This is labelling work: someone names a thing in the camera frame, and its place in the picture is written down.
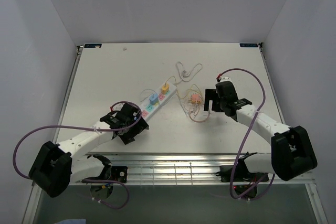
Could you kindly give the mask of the white colourful power strip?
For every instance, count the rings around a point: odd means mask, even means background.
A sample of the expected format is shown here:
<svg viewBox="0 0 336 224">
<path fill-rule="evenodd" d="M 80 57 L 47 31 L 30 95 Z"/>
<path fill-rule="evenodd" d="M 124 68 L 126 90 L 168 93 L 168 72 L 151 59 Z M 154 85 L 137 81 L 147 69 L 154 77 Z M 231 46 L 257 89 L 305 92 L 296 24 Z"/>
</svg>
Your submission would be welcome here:
<svg viewBox="0 0 336 224">
<path fill-rule="evenodd" d="M 157 89 L 151 90 L 152 93 L 146 97 L 141 105 L 142 117 L 146 122 L 167 102 L 171 97 L 177 94 L 177 87 L 169 81 L 164 82 Z"/>
</svg>

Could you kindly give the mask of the pink charger plug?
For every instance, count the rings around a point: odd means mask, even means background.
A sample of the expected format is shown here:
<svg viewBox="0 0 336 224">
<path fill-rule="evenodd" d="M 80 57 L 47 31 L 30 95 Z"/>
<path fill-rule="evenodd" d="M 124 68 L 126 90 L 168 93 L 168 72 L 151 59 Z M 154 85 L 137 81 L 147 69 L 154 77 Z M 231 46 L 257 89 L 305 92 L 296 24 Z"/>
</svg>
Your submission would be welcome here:
<svg viewBox="0 0 336 224">
<path fill-rule="evenodd" d="M 202 97 L 198 93 L 194 93 L 190 97 L 190 102 L 194 104 L 202 103 Z"/>
</svg>

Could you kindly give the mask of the blue charger plug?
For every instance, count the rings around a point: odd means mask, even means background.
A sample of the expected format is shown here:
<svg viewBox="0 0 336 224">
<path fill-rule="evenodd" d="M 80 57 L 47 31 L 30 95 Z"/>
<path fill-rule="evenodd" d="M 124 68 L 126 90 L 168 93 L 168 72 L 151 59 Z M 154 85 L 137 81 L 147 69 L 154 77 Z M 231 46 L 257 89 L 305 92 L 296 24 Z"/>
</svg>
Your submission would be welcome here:
<svg viewBox="0 0 336 224">
<path fill-rule="evenodd" d="M 150 97 L 149 97 L 149 102 L 150 105 L 156 105 L 158 103 L 159 99 L 158 99 L 158 95 L 156 93 L 153 93 Z"/>
</svg>

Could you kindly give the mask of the yellow charger plug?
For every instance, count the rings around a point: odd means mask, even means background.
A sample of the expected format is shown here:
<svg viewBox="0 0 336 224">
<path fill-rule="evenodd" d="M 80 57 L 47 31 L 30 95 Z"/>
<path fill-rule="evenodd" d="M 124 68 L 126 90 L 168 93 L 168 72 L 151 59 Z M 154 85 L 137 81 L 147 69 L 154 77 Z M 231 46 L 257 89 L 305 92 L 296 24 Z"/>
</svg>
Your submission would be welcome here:
<svg viewBox="0 0 336 224">
<path fill-rule="evenodd" d="M 161 86 L 162 94 L 167 94 L 169 90 L 170 90 L 170 85 L 168 83 L 165 83 L 164 85 Z"/>
</svg>

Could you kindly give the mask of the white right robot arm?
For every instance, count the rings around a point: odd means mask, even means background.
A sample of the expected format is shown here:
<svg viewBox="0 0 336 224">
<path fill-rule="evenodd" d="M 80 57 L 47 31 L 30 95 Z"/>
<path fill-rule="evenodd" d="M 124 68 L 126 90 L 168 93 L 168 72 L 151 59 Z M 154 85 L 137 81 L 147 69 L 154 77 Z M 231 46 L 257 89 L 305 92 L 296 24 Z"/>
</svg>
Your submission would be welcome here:
<svg viewBox="0 0 336 224">
<path fill-rule="evenodd" d="M 261 113 L 251 101 L 240 99 L 231 81 L 205 90 L 204 111 L 222 112 L 248 127 L 271 147 L 270 153 L 238 155 L 234 166 L 223 174 L 231 181 L 250 180 L 256 174 L 275 174 L 289 181 L 318 165 L 308 132 L 302 126 L 290 127 Z"/>
</svg>

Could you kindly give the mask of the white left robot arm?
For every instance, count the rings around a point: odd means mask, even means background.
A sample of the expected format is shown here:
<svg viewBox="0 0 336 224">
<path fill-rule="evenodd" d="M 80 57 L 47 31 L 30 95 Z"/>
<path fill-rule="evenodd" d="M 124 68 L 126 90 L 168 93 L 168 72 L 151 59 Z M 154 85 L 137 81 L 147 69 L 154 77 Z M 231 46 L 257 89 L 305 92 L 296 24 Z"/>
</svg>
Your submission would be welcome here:
<svg viewBox="0 0 336 224">
<path fill-rule="evenodd" d="M 75 137 L 56 144 L 46 142 L 29 171 L 29 178 L 51 198 L 59 196 L 74 182 L 115 179 L 111 161 L 89 152 L 114 138 L 120 138 L 124 144 L 133 142 L 138 134 L 149 129 L 146 115 L 135 104 L 125 103 Z"/>
</svg>

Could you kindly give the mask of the blue label right corner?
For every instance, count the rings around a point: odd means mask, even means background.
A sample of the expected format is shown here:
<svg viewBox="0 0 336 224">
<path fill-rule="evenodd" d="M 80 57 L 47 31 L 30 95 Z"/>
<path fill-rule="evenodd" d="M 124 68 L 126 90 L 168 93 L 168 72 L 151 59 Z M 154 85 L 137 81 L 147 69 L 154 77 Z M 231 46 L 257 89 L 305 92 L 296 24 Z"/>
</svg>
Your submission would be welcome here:
<svg viewBox="0 0 336 224">
<path fill-rule="evenodd" d="M 257 43 L 240 43 L 239 46 L 242 48 L 258 48 Z"/>
</svg>

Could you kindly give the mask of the blue label corner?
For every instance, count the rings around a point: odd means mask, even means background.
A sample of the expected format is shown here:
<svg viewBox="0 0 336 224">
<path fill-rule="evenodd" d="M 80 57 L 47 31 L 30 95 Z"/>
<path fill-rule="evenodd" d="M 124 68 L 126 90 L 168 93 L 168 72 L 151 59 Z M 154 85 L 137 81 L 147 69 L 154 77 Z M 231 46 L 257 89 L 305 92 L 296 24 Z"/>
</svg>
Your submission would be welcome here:
<svg viewBox="0 0 336 224">
<path fill-rule="evenodd" d="M 239 46 L 242 48 L 258 48 L 257 43 L 240 43 Z"/>
<path fill-rule="evenodd" d="M 101 48 L 102 44 L 85 44 L 84 48 Z"/>
</svg>

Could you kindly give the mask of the blue label left corner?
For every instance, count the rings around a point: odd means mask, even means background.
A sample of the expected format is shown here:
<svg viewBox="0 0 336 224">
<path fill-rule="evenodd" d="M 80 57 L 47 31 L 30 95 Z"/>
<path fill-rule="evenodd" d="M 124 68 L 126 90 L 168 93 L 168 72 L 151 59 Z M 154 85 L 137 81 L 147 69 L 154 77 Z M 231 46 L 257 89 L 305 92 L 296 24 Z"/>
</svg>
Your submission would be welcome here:
<svg viewBox="0 0 336 224">
<path fill-rule="evenodd" d="M 102 44 L 85 44 L 84 48 L 101 48 Z"/>
</svg>

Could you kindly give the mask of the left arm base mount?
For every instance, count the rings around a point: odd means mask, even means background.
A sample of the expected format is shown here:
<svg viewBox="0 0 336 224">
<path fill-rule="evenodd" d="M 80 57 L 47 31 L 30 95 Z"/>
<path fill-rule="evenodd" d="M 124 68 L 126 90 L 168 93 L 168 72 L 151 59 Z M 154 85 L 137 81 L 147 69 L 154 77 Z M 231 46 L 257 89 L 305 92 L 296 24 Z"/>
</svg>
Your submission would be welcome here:
<svg viewBox="0 0 336 224">
<path fill-rule="evenodd" d="M 106 179 L 126 183 L 128 177 L 127 166 L 110 166 L 106 172 Z"/>
</svg>

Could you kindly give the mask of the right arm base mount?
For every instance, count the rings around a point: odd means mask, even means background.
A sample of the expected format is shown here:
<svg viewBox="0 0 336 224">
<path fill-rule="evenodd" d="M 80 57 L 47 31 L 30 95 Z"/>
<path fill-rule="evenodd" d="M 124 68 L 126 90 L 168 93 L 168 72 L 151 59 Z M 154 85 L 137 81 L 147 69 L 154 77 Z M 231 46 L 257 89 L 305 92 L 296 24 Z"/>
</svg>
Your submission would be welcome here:
<svg viewBox="0 0 336 224">
<path fill-rule="evenodd" d="M 233 182 L 256 182 L 260 178 L 264 176 L 265 173 L 251 173 L 248 171 L 247 166 L 245 164 L 245 159 L 249 156 L 252 156 L 256 153 L 249 154 L 247 153 L 245 156 L 240 157 L 237 162 L 237 166 L 235 169 Z M 216 172 L 215 176 L 221 178 L 221 182 L 229 182 L 231 173 L 233 170 L 233 166 L 220 166 L 219 171 Z"/>
</svg>

